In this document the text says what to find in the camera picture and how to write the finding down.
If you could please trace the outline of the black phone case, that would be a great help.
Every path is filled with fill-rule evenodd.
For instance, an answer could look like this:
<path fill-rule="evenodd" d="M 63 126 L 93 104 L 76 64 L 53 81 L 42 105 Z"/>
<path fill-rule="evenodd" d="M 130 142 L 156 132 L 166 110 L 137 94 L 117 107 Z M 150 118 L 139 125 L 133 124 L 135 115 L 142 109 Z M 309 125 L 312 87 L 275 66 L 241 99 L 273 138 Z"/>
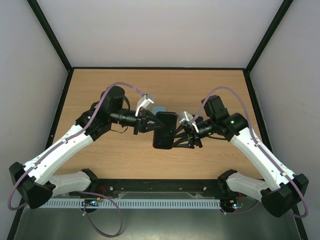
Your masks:
<path fill-rule="evenodd" d="M 170 150 L 174 144 L 178 116 L 169 111 L 159 111 L 155 116 L 163 126 L 154 131 L 152 146 L 155 149 Z"/>

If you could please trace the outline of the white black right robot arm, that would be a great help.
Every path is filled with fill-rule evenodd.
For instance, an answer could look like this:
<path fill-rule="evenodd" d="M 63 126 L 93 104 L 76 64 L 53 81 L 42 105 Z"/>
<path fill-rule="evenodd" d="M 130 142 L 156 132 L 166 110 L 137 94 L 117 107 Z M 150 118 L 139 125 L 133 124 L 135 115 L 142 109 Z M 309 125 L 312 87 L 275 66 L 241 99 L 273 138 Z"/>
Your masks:
<path fill-rule="evenodd" d="M 180 126 L 176 130 L 178 140 L 173 147 L 201 148 L 203 138 L 212 134 L 223 136 L 250 160 L 262 179 L 247 177 L 230 169 L 218 177 L 218 191 L 224 196 L 233 192 L 245 194 L 262 203 L 277 218 L 289 212 L 305 195 L 308 178 L 302 173 L 295 174 L 279 161 L 249 128 L 244 116 L 238 112 L 229 114 L 218 95 L 201 102 L 208 119 L 196 122 L 196 116 L 186 111 L 180 113 L 177 117 Z"/>

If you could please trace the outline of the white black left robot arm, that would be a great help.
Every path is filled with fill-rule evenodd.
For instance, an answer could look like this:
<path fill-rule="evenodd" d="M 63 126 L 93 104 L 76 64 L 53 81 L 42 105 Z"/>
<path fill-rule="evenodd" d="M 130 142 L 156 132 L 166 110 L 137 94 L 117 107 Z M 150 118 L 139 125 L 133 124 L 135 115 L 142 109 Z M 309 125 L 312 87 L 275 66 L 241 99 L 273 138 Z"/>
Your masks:
<path fill-rule="evenodd" d="M 134 135 L 157 130 L 164 124 L 150 111 L 155 99 L 140 90 L 135 109 L 124 108 L 129 100 L 120 83 L 109 86 L 100 99 L 83 112 L 75 124 L 55 143 L 33 159 L 9 167 L 13 190 L 18 191 L 31 209 L 44 205 L 57 195 L 85 191 L 96 184 L 97 176 L 89 169 L 73 174 L 55 175 L 55 172 L 81 149 L 109 132 L 112 124 L 132 127 Z"/>

